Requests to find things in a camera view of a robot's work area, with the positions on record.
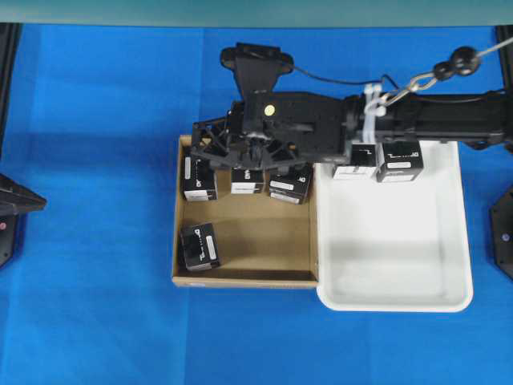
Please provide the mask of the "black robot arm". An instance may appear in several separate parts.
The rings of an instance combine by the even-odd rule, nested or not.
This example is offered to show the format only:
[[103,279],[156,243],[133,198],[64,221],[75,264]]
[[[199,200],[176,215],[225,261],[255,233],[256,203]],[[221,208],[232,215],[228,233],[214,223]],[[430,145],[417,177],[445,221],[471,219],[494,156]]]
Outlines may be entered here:
[[[364,132],[366,98],[309,92],[254,93],[228,114],[195,123],[191,154],[214,168],[287,169],[346,164]],[[378,143],[459,141],[480,150],[512,141],[512,94],[408,95],[375,120]]]

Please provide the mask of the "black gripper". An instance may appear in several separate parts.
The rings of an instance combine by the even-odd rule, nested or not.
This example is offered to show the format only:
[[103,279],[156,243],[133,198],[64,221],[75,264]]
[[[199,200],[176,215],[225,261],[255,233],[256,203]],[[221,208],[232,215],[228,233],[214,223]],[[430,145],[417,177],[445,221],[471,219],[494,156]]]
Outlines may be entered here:
[[265,171],[308,163],[344,164],[351,158],[353,124],[342,99],[311,92],[248,95],[227,120],[192,125],[190,153],[212,168]]

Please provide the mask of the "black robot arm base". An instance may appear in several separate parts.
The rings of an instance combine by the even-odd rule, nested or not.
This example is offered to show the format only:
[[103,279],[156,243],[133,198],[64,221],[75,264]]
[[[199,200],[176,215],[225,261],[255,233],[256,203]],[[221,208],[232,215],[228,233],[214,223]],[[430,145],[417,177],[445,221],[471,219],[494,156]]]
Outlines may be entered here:
[[510,279],[513,278],[512,196],[512,187],[510,187],[490,208],[495,265]]

